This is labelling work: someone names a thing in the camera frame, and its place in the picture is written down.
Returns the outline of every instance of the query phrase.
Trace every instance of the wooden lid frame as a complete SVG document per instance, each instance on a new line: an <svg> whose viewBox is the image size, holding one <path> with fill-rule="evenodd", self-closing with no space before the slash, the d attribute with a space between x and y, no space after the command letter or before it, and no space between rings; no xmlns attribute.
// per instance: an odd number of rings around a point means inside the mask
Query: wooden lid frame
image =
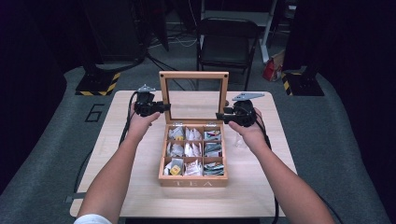
<svg viewBox="0 0 396 224"><path fill-rule="evenodd" d="M161 71L160 81L161 90L163 94L163 103L172 104L169 99L168 80L170 79L216 79L219 80L220 91L219 91L219 109L213 111L213 114L219 112L223 113L223 108L226 105L226 96L228 88L228 72L206 72L206 71ZM165 119L167 124L173 124L180 122L183 124L207 124L207 123L222 123L222 120L218 119L202 119L202 118L172 118L172 106L170 111L165 111Z"/></svg>

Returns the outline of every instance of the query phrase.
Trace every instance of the wooden box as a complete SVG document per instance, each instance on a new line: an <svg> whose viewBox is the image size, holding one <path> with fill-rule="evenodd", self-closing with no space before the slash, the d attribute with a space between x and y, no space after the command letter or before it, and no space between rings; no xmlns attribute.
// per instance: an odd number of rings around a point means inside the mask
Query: wooden box
<svg viewBox="0 0 396 224"><path fill-rule="evenodd" d="M159 172L162 187L227 186L223 121L216 119L216 113L223 113L226 106L228 76L228 72L160 72L163 103L171 104L170 111L164 112L166 127ZM209 82L205 87L213 85L213 89L199 90L200 82ZM218 99L206 97L209 93L213 96L213 91L219 92ZM186 136L188 130L199 134Z"/></svg>

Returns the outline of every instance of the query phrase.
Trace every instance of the person's hand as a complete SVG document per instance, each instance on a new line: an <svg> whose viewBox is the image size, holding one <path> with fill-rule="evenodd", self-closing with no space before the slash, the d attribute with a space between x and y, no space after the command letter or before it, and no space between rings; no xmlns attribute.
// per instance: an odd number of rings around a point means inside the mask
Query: person's hand
<svg viewBox="0 0 396 224"><path fill-rule="evenodd" d="M262 112L257 108L254 109L256 110L257 113L257 121L260 123L260 125L263 125L261 119ZM262 133L262 130L260 129L257 123L254 123L253 125L247 128L240 126L239 124L233 121L230 121L228 124L234 131L242 135L245 143L254 154L256 154L257 150L261 150L263 147L269 148L265 143L264 134Z"/></svg>
<svg viewBox="0 0 396 224"><path fill-rule="evenodd" d="M128 134L126 138L133 138L135 141L140 142L146 134L151 122L160 116L160 112L156 112L147 117L140 117L134 112L134 103L131 104L131 123L129 125Z"/></svg>

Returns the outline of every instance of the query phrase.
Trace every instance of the white sleeve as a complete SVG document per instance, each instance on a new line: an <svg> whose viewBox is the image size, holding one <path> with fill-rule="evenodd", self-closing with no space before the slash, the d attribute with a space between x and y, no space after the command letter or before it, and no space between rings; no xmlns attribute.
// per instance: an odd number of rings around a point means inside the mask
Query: white sleeve
<svg viewBox="0 0 396 224"><path fill-rule="evenodd" d="M96 214L88 214L82 217L79 217L74 224L111 224L109 220L105 217L96 215Z"/></svg>

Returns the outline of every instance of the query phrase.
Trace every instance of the person's arm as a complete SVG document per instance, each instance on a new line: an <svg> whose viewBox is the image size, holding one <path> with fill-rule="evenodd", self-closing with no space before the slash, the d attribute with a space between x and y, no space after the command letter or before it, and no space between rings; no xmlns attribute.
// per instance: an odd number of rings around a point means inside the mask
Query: person's arm
<svg viewBox="0 0 396 224"><path fill-rule="evenodd" d="M257 157L276 199L291 223L334 223L319 196L267 146L262 130L255 123L245 128L230 121Z"/></svg>
<svg viewBox="0 0 396 224"><path fill-rule="evenodd" d="M137 145L151 122L159 116L159 112L145 118L136 114L132 116L128 134L92 181L77 217L96 214L107 218L111 223L117 223L128 190Z"/></svg>

